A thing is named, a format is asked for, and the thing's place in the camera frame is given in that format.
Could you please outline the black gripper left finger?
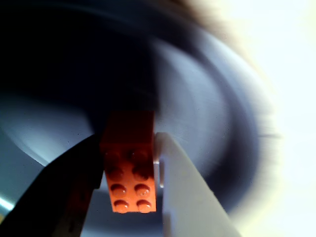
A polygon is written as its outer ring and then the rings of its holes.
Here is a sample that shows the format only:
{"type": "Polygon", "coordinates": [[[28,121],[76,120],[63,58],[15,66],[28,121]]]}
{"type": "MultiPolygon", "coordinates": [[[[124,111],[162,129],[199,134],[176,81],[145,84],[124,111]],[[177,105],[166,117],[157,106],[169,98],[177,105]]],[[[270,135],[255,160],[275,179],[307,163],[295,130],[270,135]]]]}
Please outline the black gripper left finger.
{"type": "Polygon", "coordinates": [[[47,165],[0,225],[2,237],[79,237],[103,175],[91,135],[47,165]]]}

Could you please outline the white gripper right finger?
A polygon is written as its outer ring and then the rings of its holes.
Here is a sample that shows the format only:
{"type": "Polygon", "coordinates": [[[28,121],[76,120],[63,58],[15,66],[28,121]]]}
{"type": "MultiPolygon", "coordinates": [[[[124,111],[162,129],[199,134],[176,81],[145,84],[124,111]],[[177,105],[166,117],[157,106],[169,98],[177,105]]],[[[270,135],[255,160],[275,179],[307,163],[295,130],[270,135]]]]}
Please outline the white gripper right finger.
{"type": "Polygon", "coordinates": [[[226,211],[183,148],[168,133],[155,135],[163,186],[165,237],[238,237],[226,211]]]}

